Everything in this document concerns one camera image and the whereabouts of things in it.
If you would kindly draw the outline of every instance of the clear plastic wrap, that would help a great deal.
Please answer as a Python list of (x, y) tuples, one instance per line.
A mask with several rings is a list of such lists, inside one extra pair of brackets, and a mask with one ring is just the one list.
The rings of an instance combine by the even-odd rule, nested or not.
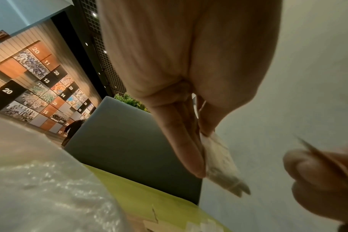
[(101, 182), (45, 135), (0, 119), (0, 232), (130, 232)]
[(205, 148), (206, 177), (238, 197), (243, 192), (250, 195), (248, 185), (241, 180), (240, 172), (221, 138), (215, 133), (210, 137), (201, 134), (201, 142)]

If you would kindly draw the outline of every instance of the person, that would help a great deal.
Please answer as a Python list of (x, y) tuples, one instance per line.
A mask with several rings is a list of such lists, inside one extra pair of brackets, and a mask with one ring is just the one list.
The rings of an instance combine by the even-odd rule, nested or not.
[(72, 136), (78, 131), (84, 122), (85, 119), (76, 120), (64, 129), (64, 133), (67, 133), (67, 137), (63, 140), (62, 147), (67, 145)]
[[(256, 95), (275, 52), (282, 0), (97, 4), (106, 52), (127, 92), (152, 113), (182, 164), (204, 178), (199, 133), (210, 136), (226, 115)], [(336, 158), (348, 165), (348, 155)], [(284, 164), (302, 206), (348, 224), (348, 189), (336, 181), (339, 191), (331, 191), (334, 185), (325, 178), (334, 173), (324, 163), (307, 151), (292, 151)]]

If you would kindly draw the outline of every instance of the yellow table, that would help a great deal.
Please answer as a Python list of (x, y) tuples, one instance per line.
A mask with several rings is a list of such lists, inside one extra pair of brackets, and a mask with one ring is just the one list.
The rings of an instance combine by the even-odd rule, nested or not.
[(200, 224), (207, 219), (212, 219), (224, 228), (224, 232), (231, 232), (189, 201), (91, 166), (86, 165), (86, 167), (100, 179), (108, 191), (117, 199), (123, 210), (129, 214), (155, 221), (152, 212), (153, 206), (159, 220), (166, 221), (179, 228), (185, 229), (187, 221)]

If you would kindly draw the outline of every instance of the gray partition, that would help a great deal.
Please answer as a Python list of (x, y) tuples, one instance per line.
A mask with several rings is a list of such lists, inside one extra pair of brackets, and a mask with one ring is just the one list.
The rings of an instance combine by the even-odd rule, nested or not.
[(198, 204), (202, 180), (179, 162), (150, 113), (105, 97), (65, 150), (80, 162)]

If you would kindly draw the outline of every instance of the mesh ceiling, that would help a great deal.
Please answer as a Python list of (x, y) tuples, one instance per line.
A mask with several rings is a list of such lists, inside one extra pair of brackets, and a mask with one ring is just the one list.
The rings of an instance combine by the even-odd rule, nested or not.
[(80, 0), (80, 2), (89, 29), (95, 33), (95, 35), (93, 35), (94, 45), (98, 52), (101, 65), (104, 68), (105, 76), (107, 77), (109, 86), (114, 94), (123, 94), (126, 92), (126, 89), (105, 52), (105, 46), (100, 36), (101, 32), (99, 18), (94, 16), (94, 14), (96, 14), (96, 16), (98, 15), (98, 9), (96, 7), (95, 0)]

